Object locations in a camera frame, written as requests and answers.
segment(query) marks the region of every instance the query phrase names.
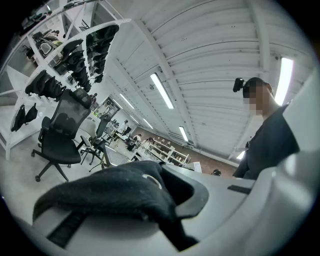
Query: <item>gray floor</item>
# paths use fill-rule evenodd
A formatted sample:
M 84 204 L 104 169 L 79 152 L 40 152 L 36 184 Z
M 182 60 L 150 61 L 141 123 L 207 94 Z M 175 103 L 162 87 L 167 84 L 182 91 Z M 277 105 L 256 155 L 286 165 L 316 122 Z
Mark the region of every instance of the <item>gray floor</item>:
M 0 147 L 0 191 L 12 214 L 32 224 L 33 207 L 36 200 L 52 187 L 62 184 L 65 179 L 58 170 L 51 166 L 36 182 L 35 176 L 46 166 L 47 160 L 39 155 L 31 157 L 32 149 L 40 150 L 37 145 L 38 133 L 25 139 L 11 149 L 10 160 L 6 160 L 6 152 Z M 120 142 L 117 151 L 130 156 L 123 142 Z M 89 165 L 91 156 L 88 155 L 83 165 L 73 164 L 71 168 L 60 165 L 70 181 L 86 177 L 93 172 L 99 171 L 100 166 L 90 173 L 89 170 L 99 164 L 95 158 L 92 165 Z

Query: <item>brown wall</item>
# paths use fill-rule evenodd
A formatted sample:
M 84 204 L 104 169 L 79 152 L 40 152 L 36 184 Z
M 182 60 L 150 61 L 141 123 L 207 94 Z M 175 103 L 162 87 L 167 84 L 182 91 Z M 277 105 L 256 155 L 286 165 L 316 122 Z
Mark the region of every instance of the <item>brown wall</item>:
M 140 127 L 137 127 L 133 133 L 132 136 L 135 136 L 137 134 L 141 134 L 141 141 L 148 139 L 148 138 L 155 138 L 158 140 L 158 137 L 160 137 L 160 141 L 164 139 L 166 142 L 168 141 L 166 138 L 163 138 L 161 136 L 158 136 L 156 134 L 153 134 L 147 130 L 144 130 Z M 179 151 L 180 153 L 184 155 L 189 154 L 189 158 L 191 158 L 190 163 L 192 162 L 200 162 L 202 172 L 205 174 L 211 174 L 215 169 L 219 169 L 221 171 L 221 176 L 223 177 L 232 177 L 233 173 L 236 171 L 236 167 L 229 165 L 224 162 L 220 162 L 217 160 L 214 160 L 210 157 L 207 157 L 203 154 L 200 154 L 198 152 L 195 152 L 189 148 L 182 148 L 181 145 L 174 143 L 171 141 L 171 145 L 175 147 L 175 150 Z

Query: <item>black t-shirt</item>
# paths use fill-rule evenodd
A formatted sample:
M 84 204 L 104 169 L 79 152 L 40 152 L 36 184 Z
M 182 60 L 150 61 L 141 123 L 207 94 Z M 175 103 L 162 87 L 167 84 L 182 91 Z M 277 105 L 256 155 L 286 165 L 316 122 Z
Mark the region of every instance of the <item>black t-shirt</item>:
M 275 111 L 256 131 L 233 176 L 256 180 L 262 170 L 278 165 L 299 151 L 297 141 L 283 116 L 287 106 Z

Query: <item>white machine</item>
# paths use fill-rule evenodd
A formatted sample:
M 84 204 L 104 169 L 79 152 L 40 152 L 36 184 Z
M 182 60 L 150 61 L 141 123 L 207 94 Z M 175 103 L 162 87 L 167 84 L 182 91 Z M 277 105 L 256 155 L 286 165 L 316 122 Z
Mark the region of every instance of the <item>white machine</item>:
M 309 214 L 320 181 L 320 77 L 314 70 L 283 116 L 300 152 L 263 170 L 257 180 L 223 178 L 165 164 L 163 169 L 193 187 L 176 207 L 187 235 L 199 243 L 178 252 L 156 223 L 89 216 L 65 248 L 46 237 L 70 214 L 51 208 L 33 227 L 18 220 L 48 255 L 270 255 L 281 248 Z M 199 210 L 197 204 L 203 204 Z

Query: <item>corrugated metal ceiling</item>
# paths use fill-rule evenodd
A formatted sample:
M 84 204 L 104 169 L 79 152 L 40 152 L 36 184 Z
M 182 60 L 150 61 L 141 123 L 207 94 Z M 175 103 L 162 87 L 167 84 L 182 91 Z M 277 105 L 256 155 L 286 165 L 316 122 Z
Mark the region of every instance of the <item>corrugated metal ceiling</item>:
M 189 139 L 195 134 L 198 148 L 227 158 L 234 147 L 253 136 L 262 123 L 254 119 L 248 128 L 250 113 L 243 104 L 242 93 L 232 91 L 234 80 L 268 77 L 274 92 L 280 73 L 281 57 L 294 60 L 294 69 L 285 102 L 290 101 L 303 86 L 313 68 L 312 49 L 288 15 L 269 1 L 255 1 L 261 7 L 269 38 L 269 72 L 261 68 L 260 42 L 257 25 L 245 0 L 134 0 L 124 7 L 124 1 L 114 8 L 124 18 L 141 20 L 152 34 L 168 62 L 174 77 L 161 72 L 155 52 L 139 29 L 132 23 L 122 24 L 112 43 L 107 62 L 107 76 L 114 82 L 116 100 L 147 127 L 142 118 L 162 135 L 180 135 L 184 126 Z M 137 88 L 124 76 L 115 61 L 125 69 Z M 150 75 L 157 72 L 173 102 L 168 109 Z M 170 81 L 176 80 L 183 104 L 191 120 L 179 107 Z M 119 92 L 131 102 L 131 109 Z

